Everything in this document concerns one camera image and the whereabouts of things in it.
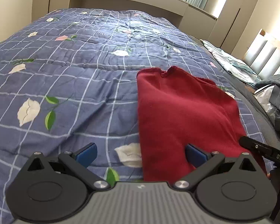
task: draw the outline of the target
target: screw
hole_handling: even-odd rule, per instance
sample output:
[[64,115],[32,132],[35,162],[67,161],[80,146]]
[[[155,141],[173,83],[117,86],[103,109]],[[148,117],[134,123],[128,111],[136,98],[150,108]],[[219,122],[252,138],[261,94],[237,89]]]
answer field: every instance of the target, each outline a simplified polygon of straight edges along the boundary
[[98,180],[93,183],[94,187],[98,189],[105,189],[109,187],[109,184],[104,180]]
[[179,180],[177,182],[175,182],[175,187],[177,187],[178,189],[185,189],[189,187],[189,182],[185,181],[185,180]]

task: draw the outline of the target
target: red object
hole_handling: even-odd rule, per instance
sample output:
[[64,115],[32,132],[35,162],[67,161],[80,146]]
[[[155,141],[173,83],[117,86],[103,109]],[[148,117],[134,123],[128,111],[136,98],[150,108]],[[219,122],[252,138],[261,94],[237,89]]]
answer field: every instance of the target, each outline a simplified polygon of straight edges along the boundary
[[[246,133],[236,101],[204,78],[172,66],[137,74],[138,121],[145,181],[174,183],[194,167],[185,157],[189,143],[226,157],[247,152],[238,144]],[[265,170],[261,156],[258,163]]]

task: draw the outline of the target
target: ribbed gray surface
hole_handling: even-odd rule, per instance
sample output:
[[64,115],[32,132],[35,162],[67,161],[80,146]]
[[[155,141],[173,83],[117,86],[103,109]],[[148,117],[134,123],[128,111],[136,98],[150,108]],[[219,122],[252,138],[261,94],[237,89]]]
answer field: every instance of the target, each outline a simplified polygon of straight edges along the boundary
[[[112,190],[93,194],[77,215],[58,224],[217,224],[228,223],[204,213],[189,193],[166,183],[119,182]],[[255,222],[269,224],[266,219]]]

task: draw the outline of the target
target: plaid bedding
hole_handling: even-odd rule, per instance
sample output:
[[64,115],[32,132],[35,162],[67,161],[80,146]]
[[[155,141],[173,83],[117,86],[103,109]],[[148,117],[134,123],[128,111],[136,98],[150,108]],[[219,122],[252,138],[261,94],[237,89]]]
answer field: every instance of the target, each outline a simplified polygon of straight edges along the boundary
[[[106,178],[112,167],[121,181],[141,179],[141,165],[117,153],[139,143],[136,74],[173,65],[235,95],[192,39],[140,11],[58,10],[0,43],[0,224],[13,220],[5,191],[35,151],[58,155],[95,142],[91,171]],[[247,135],[264,142],[235,99]]]

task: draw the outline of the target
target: headboard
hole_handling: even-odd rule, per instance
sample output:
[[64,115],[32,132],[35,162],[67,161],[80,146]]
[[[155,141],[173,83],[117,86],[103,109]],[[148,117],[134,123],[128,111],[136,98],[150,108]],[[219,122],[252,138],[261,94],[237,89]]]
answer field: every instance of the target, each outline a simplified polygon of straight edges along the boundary
[[246,52],[243,61],[261,79],[280,74],[280,41],[261,29]]

